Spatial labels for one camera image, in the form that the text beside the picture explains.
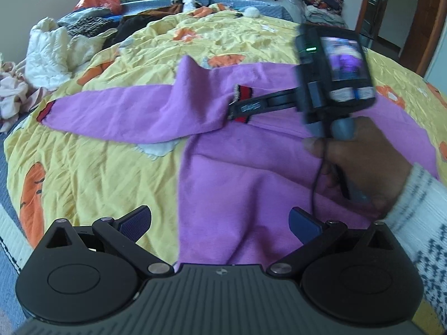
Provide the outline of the white patterned sleeve forearm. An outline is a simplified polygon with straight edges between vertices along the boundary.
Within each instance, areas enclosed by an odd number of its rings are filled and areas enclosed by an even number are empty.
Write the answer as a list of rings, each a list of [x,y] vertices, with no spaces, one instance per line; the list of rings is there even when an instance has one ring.
[[[415,164],[384,222],[416,266],[424,297],[446,326],[446,187]]]

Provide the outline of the right hand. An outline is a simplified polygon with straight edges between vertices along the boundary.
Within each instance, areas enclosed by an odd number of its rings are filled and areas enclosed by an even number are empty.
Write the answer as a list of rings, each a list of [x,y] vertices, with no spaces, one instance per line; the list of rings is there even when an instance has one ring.
[[[307,138],[303,145],[311,155],[324,159],[323,173],[328,176],[328,186],[336,185],[331,166],[338,166],[385,216],[403,191],[412,165],[370,118],[360,116],[354,123],[355,135],[349,141]]]

